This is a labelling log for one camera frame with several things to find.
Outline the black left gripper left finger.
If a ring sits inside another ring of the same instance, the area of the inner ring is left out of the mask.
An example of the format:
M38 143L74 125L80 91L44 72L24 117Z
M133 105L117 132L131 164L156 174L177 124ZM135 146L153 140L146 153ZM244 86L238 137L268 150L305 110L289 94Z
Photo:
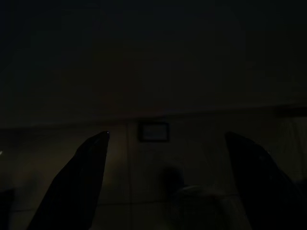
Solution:
M89 230L103 183L110 134L88 138L60 170L42 199L29 230Z

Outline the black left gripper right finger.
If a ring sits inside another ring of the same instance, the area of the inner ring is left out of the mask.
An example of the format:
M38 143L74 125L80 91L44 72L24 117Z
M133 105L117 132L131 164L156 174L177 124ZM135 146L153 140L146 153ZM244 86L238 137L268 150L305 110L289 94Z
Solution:
M293 182L259 144L228 132L235 184L254 230L305 230L307 183Z

